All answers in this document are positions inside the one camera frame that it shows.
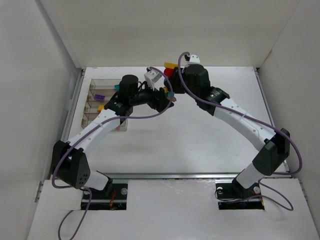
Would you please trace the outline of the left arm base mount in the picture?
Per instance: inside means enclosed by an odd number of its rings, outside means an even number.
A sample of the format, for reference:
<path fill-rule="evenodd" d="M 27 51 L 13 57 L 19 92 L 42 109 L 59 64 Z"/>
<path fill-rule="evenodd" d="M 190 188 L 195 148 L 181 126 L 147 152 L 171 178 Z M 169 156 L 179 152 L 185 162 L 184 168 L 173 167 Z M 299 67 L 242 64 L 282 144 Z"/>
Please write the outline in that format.
<path fill-rule="evenodd" d="M 91 189 L 92 197 L 88 210 L 125 211 L 127 209 L 128 181 L 116 180 L 108 195 Z"/>

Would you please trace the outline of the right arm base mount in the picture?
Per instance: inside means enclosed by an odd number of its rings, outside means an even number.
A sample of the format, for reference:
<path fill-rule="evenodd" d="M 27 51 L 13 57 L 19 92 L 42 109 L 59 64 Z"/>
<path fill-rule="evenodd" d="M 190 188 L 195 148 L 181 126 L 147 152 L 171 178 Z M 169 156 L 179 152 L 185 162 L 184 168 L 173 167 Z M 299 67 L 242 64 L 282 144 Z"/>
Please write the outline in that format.
<path fill-rule="evenodd" d="M 250 188 L 237 187 L 231 182 L 215 184 L 214 195 L 219 210 L 264 210 L 260 185 L 256 182 Z"/>

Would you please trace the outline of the small yellow lego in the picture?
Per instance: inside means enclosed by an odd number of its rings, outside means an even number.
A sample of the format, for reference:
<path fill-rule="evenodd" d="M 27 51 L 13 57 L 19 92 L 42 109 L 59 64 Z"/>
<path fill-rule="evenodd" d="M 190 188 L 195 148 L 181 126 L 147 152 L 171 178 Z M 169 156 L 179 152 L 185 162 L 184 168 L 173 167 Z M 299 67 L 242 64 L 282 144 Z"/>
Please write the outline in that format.
<path fill-rule="evenodd" d="M 101 112 L 103 109 L 104 109 L 104 105 L 100 105 L 100 106 L 97 108 L 97 112 Z"/>

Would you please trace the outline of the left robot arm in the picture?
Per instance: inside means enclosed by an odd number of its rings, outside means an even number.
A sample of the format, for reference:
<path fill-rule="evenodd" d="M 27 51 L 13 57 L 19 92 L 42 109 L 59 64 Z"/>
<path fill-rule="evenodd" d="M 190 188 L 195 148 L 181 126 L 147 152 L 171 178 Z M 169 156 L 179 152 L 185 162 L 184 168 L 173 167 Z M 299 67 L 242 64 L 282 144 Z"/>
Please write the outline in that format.
<path fill-rule="evenodd" d="M 135 106 L 147 104 L 159 116 L 174 105 L 173 100 L 167 98 L 164 88 L 154 87 L 160 78 L 164 78 L 167 87 L 173 89 L 163 72 L 152 68 L 144 74 L 144 78 L 144 82 L 140 83 L 137 76 L 124 75 L 118 90 L 87 127 L 66 142 L 59 140 L 54 144 L 50 167 L 53 187 L 59 188 L 55 183 L 59 179 L 66 184 L 65 188 L 95 189 L 100 192 L 111 189 L 112 179 L 91 170 L 88 155 L 106 135 L 125 120 L 133 118 L 131 114 Z"/>

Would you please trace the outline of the purple tan lego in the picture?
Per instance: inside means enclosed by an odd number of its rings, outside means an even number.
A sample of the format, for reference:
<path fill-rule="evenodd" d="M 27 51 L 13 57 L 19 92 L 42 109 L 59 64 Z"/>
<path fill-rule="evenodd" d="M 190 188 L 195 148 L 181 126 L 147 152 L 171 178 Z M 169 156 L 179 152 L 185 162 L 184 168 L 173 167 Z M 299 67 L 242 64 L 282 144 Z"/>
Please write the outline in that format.
<path fill-rule="evenodd" d="M 172 102 L 176 102 L 177 101 L 177 99 L 175 97 L 172 97 L 172 98 L 168 97 L 168 100 L 172 101 Z"/>

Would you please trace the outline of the yellow lego end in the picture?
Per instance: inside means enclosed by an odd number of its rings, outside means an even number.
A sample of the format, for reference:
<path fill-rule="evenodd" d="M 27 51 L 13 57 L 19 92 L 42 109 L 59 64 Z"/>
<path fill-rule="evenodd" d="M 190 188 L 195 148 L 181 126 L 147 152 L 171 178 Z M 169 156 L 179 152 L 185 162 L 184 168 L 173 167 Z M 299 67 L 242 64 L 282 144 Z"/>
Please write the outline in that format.
<path fill-rule="evenodd" d="M 166 69 L 174 69 L 176 67 L 178 67 L 178 64 L 177 63 L 172 63 L 172 62 L 165 62 L 163 64 L 163 66 L 166 68 Z"/>

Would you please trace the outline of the red rounded lego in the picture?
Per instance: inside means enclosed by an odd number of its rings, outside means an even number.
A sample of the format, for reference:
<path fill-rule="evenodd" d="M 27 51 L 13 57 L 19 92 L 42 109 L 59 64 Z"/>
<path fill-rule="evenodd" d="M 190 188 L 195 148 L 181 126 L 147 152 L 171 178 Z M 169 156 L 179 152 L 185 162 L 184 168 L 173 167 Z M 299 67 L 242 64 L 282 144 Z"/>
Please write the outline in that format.
<path fill-rule="evenodd" d="M 164 75 L 167 76 L 168 78 L 172 76 L 173 72 L 174 72 L 173 68 L 165 68 L 163 71 Z"/>

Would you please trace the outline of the purple lego plate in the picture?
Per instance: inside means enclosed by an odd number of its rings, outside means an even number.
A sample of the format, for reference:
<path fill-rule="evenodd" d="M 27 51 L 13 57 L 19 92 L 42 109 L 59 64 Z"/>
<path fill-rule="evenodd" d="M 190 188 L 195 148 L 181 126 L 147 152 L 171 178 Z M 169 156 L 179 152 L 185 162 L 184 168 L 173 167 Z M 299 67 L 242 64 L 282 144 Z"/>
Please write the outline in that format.
<path fill-rule="evenodd" d="M 93 99 L 95 101 L 104 101 L 106 99 L 106 96 L 105 95 L 101 95 L 101 94 L 95 94 L 93 96 Z"/>

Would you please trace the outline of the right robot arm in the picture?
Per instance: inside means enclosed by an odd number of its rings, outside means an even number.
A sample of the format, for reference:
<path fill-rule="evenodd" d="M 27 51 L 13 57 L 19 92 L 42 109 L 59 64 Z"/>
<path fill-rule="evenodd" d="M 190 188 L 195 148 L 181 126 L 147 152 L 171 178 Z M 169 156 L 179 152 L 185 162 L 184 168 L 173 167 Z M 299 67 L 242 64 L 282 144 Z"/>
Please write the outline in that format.
<path fill-rule="evenodd" d="M 265 176 L 271 176 L 290 155 L 290 133 L 276 132 L 252 120 L 229 94 L 211 86 L 208 71 L 200 64 L 185 68 L 167 67 L 164 71 L 175 94 L 188 94 L 197 106 L 227 123 L 244 136 L 258 151 L 252 162 L 231 183 L 238 198 L 248 197 L 250 188 Z"/>

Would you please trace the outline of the small cyan square lego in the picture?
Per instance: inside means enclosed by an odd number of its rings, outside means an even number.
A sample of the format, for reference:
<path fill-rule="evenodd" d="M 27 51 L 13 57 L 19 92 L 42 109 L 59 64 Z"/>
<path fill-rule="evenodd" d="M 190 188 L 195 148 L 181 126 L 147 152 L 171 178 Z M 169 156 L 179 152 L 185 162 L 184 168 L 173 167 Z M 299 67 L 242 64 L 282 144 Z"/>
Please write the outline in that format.
<path fill-rule="evenodd" d="M 174 97 L 174 93 L 173 93 L 173 94 L 171 94 L 170 92 L 167 92 L 165 95 L 166 95 L 166 97 L 167 97 L 168 99 L 170 99 L 170 98 L 173 98 L 173 97 Z"/>

